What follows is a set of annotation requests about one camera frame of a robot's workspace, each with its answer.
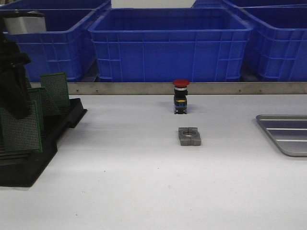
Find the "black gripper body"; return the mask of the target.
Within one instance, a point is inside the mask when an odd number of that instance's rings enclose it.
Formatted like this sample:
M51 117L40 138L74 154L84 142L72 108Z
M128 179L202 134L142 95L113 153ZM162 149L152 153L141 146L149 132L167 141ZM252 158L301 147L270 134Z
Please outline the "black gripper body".
M9 40L4 32L0 33L0 78L15 77L25 79L25 65L31 59L26 53L22 53L18 45Z

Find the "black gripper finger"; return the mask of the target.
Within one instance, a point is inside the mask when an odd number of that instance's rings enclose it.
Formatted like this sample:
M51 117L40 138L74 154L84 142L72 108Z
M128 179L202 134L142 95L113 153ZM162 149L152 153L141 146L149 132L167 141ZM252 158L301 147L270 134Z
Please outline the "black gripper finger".
M0 66L0 105L15 118L25 118L30 114L30 97L26 86L23 66Z

